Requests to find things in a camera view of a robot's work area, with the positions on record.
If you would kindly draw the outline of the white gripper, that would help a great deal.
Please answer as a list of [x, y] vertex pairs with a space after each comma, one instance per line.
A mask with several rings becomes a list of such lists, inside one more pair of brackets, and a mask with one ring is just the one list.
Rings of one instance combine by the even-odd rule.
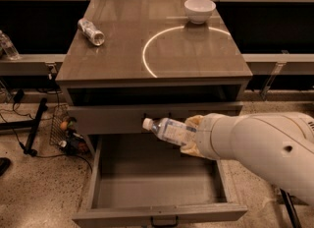
[[212, 160], [233, 159], [235, 157], [231, 134], [235, 126], [235, 117], [222, 114], [195, 115], [185, 119], [184, 123], [197, 129], [196, 144], [181, 146], [181, 153]]

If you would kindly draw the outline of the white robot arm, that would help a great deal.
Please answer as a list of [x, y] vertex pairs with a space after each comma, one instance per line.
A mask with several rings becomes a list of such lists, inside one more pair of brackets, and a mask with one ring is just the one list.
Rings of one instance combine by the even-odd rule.
[[189, 117], [194, 144], [182, 152], [236, 160], [252, 173], [314, 205], [314, 118], [299, 112]]

